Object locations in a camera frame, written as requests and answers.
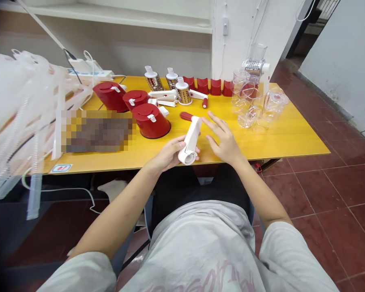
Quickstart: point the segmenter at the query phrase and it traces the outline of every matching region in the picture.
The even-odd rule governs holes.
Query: white shelf
[[[26,13],[13,2],[0,1],[0,10]],[[212,34],[210,20],[194,17],[82,3],[30,7],[30,10],[37,15]]]

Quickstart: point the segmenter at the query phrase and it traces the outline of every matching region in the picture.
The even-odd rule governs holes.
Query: metal grater cylinder
[[[245,63],[245,70],[251,75],[260,76],[262,73],[262,66],[265,64],[265,60],[259,61],[247,61]]]
[[[146,77],[146,81],[147,81],[147,84],[149,85],[151,91],[165,90],[162,86],[161,79],[159,78],[158,74],[155,77]]]
[[[166,81],[169,86],[169,90],[176,89],[177,78],[169,79],[168,77],[166,77]]]
[[[189,93],[189,87],[185,88],[185,89],[177,89],[177,94],[178,94],[178,102],[183,104],[183,105],[188,105],[191,104],[192,102],[192,98],[191,95]]]

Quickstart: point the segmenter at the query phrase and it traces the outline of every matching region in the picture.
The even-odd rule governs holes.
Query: hand
[[[245,157],[242,155],[227,123],[215,116],[211,111],[208,111],[208,115],[215,124],[207,120],[205,117],[202,118],[203,123],[206,124],[220,139],[220,143],[218,145],[214,138],[209,135],[206,136],[212,151],[224,162],[234,167],[236,162],[241,159],[245,159]]]
[[[155,170],[164,172],[172,167],[175,167],[180,163],[177,155],[178,152],[185,147],[186,135],[174,138],[165,144],[164,147],[159,151],[159,153],[154,156],[148,164]],[[196,153],[200,153],[200,149],[196,147]]]

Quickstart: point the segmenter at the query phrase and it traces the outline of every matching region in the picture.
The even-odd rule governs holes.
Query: gray t-shirt
[[[121,291],[338,291],[303,236],[285,222],[265,232],[259,259],[246,212],[221,201],[186,204],[154,230],[139,271]],[[38,290],[114,291],[106,255],[64,263]]]

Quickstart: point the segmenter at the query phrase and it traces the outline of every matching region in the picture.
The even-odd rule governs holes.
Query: wall switch
[[[228,35],[228,17],[223,17],[223,35]]]

